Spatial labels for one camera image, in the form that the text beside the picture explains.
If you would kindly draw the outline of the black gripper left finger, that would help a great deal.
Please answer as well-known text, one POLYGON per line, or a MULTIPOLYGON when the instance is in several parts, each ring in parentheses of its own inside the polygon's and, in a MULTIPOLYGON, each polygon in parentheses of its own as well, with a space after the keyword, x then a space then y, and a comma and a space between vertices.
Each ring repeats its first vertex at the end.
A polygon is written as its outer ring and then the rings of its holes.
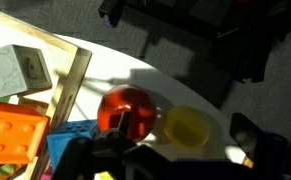
POLYGON ((108 172, 115 180, 132 180, 133 170, 124 162, 125 152, 135 146, 127 137, 129 120, 130 114, 124 112, 118 127, 101 132, 96 140, 70 140, 52 180, 94 180, 100 172, 108 172))

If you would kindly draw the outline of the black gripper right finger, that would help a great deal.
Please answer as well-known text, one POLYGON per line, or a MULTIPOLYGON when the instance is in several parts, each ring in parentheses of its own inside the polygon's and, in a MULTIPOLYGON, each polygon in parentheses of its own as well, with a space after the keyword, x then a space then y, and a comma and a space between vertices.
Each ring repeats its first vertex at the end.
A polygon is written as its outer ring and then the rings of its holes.
POLYGON ((230 136, 253 162, 256 180, 283 180, 288 141, 261 130, 242 113, 234 113, 230 136))

